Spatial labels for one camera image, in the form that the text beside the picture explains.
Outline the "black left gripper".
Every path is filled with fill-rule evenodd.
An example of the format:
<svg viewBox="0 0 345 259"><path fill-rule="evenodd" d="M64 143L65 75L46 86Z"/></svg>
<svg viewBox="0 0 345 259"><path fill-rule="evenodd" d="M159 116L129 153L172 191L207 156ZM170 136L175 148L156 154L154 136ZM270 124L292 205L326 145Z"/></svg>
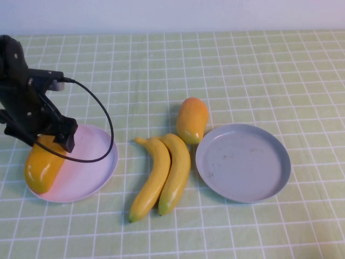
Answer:
<svg viewBox="0 0 345 259"><path fill-rule="evenodd" d="M31 147L38 135L52 135L55 143L71 153L75 147L77 121L61 115L45 95L47 90L59 91L60 84L56 78L49 77L29 77L23 85L14 79L2 79L1 123L6 125L5 135Z"/></svg>

